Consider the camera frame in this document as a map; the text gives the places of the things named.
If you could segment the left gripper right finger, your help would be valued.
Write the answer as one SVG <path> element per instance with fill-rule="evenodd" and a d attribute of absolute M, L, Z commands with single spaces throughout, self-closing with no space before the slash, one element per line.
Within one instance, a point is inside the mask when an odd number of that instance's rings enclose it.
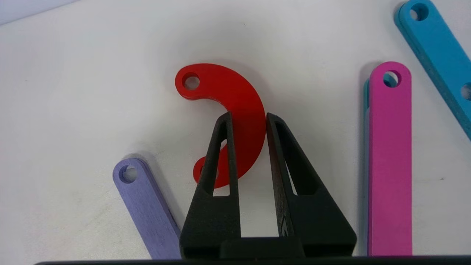
<path fill-rule="evenodd" d="M 350 257 L 352 226 L 281 117 L 266 114 L 266 135 L 280 237 L 295 238 L 307 257 Z"/>

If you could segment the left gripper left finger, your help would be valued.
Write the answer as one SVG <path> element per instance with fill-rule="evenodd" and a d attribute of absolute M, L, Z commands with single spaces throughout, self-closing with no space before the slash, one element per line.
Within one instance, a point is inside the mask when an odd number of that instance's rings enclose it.
<path fill-rule="evenodd" d="M 213 195 L 219 165 L 227 165 L 229 195 Z M 180 235 L 183 258 L 219 258 L 221 245 L 241 238 L 237 156 L 230 112 L 214 126 L 200 180 Z"/>

